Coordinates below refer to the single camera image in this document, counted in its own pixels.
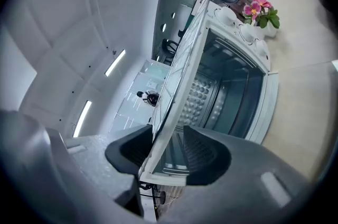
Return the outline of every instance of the oven knob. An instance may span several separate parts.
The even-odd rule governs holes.
[[[217,12],[217,19],[224,25],[234,26],[237,17],[232,9],[223,7]]]
[[[267,55],[266,46],[267,44],[264,40],[256,41],[257,53],[261,55],[262,57],[265,57]]]
[[[241,26],[240,32],[244,37],[244,39],[248,42],[252,42],[256,37],[254,27],[251,26],[250,24],[244,24],[243,26]]]

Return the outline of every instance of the beige tabletop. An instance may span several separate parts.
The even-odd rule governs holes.
[[[279,72],[273,119],[263,146],[310,180],[326,163],[336,115],[338,40],[319,0],[269,0],[280,17],[266,38],[271,70]]]

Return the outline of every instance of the ceiling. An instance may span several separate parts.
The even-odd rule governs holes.
[[[158,0],[9,0],[1,27],[37,73],[21,111],[71,137],[90,100],[80,135],[107,133],[124,93],[151,58],[157,5]],[[106,77],[122,50],[126,55]]]

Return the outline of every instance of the pink flower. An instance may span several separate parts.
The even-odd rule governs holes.
[[[253,0],[254,2],[258,2],[261,7],[267,7],[271,8],[271,3],[268,2],[268,0]]]
[[[260,10],[262,7],[259,5],[258,2],[253,2],[250,5],[244,6],[244,13],[246,15],[252,15],[252,20],[255,20],[258,14],[260,13]]]

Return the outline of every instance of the recessed light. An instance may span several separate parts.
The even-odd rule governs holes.
[[[115,66],[118,64],[118,62],[122,59],[122,57],[126,54],[126,51],[123,50],[121,52],[121,54],[116,58],[116,60],[114,62],[112,62],[111,66],[108,68],[108,70],[105,72],[106,76],[109,76],[110,73],[113,71],[113,69],[115,68]]]
[[[165,31],[165,28],[167,27],[167,24],[163,24],[163,25],[161,25],[161,30],[162,30],[162,32],[164,32]]]
[[[85,117],[86,117],[87,112],[88,112],[88,110],[90,108],[90,105],[91,105],[91,101],[87,101],[86,104],[84,105],[84,108],[83,108],[83,111],[82,111],[82,113],[80,115],[79,121],[76,124],[76,128],[75,128],[73,137],[78,137],[79,136],[80,130],[81,130],[81,126],[83,124],[83,121],[85,120]]]

